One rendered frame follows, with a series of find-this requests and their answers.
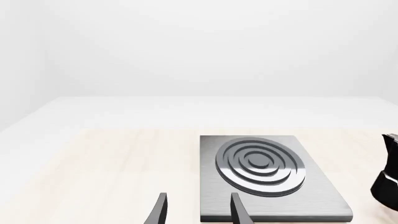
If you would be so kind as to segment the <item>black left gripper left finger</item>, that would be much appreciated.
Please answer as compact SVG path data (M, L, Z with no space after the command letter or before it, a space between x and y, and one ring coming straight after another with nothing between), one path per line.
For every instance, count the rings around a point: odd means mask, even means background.
M162 192L145 220L144 224L165 224L167 218L168 200L167 194Z

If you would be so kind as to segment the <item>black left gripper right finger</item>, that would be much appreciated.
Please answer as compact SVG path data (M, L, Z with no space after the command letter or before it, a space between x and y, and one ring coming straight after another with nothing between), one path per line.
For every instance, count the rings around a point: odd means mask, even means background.
M231 194L230 210L233 224L254 224L236 192Z

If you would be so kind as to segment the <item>flat black stove plate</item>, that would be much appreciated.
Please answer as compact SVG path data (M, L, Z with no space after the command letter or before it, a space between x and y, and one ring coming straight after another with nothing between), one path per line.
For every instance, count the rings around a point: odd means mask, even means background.
M230 222L231 194L238 194L254 222L353 219L295 136L201 136L201 222Z

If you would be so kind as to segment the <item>black moka pot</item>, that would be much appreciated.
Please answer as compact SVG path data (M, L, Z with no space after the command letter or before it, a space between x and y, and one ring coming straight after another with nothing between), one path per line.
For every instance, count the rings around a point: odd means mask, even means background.
M382 136L387 150L387 162L373 183L371 193L379 203L398 212L398 135Z

